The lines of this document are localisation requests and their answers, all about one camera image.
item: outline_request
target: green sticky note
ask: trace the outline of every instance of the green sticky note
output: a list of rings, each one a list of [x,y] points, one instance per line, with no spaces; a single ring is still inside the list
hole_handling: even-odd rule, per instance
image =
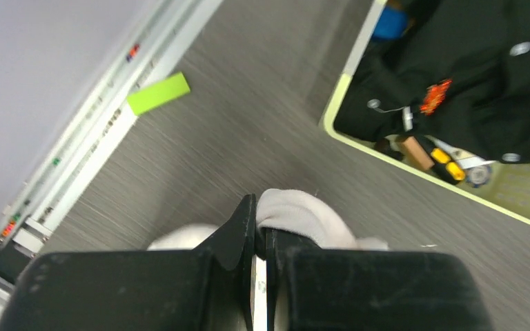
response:
[[[163,81],[131,94],[127,97],[127,102],[135,115],[139,116],[189,92],[190,86],[188,86],[184,74],[178,72]]]

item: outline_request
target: orange logo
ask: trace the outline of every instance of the orange logo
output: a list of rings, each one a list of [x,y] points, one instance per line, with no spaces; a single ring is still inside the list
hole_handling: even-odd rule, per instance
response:
[[[426,97],[424,98],[424,104],[422,104],[420,107],[422,114],[433,114],[435,109],[446,98],[446,91],[448,91],[450,84],[452,84],[452,80],[446,79],[442,83],[432,85],[428,88],[428,92],[426,94]]]

